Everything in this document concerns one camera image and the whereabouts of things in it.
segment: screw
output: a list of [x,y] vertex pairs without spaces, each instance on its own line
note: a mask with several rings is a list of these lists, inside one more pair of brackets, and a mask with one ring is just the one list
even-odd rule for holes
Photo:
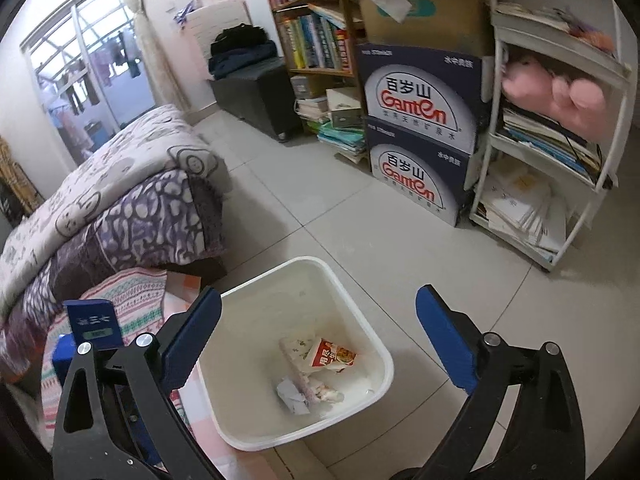
[[489,346],[498,346],[502,342],[502,339],[500,339],[499,335],[494,334],[493,332],[488,332],[484,334],[484,342]]
[[153,340],[154,337],[151,334],[141,334],[136,338],[136,345],[144,348],[149,346]]
[[560,347],[556,343],[547,343],[545,345],[546,353],[551,355],[558,355],[560,353]]
[[91,343],[85,341],[84,343],[82,343],[79,347],[78,347],[78,353],[80,355],[84,355],[89,353],[89,350],[91,350]]

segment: tiled floor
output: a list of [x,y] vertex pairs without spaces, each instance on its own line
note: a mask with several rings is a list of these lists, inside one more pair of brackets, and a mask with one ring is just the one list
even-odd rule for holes
[[[231,170],[225,203],[228,276],[222,291],[294,256],[337,273],[393,355],[394,383],[380,402],[306,440],[338,480],[387,480],[425,462],[465,394],[440,367],[414,310],[433,283],[481,331],[538,348],[556,341],[567,359],[591,472],[622,435],[640,398],[640,170],[623,164],[580,249],[542,273],[463,222],[451,228],[313,139],[279,144],[219,112],[197,125]],[[635,137],[627,150],[640,153]],[[508,424],[512,392],[480,462]]]

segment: pink stuffed toy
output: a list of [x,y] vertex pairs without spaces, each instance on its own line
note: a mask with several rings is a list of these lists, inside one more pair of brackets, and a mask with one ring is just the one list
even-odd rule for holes
[[600,86],[589,79],[553,76],[534,57],[507,65],[502,92],[516,106],[556,120],[583,139],[601,142],[611,133]]

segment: trash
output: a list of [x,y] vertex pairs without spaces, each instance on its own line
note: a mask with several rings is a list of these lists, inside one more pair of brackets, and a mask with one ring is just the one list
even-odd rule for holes
[[289,363],[290,380],[305,397],[308,406],[319,402],[342,402],[344,394],[327,386],[311,374],[321,370],[340,373],[353,365],[356,354],[321,337],[283,338],[280,350]]
[[340,393],[338,390],[334,390],[332,387],[327,386],[318,379],[309,377],[308,378],[309,387],[316,394],[316,398],[319,400],[324,400],[325,402],[330,402],[331,404],[335,404],[336,402],[342,402],[344,400],[344,395]]
[[278,396],[294,415],[308,415],[311,413],[306,405],[306,397],[300,393],[291,379],[285,377],[276,387]]
[[351,350],[318,337],[306,354],[305,364],[311,373],[323,368],[341,372],[347,366],[352,366],[355,359],[356,354]]

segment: purple patterned blanket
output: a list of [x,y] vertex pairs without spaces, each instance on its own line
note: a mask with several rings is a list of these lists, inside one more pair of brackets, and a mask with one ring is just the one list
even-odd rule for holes
[[223,251],[222,196],[180,169],[142,181],[60,247],[0,328],[0,377],[19,380],[44,352],[62,301],[132,267],[184,265]]

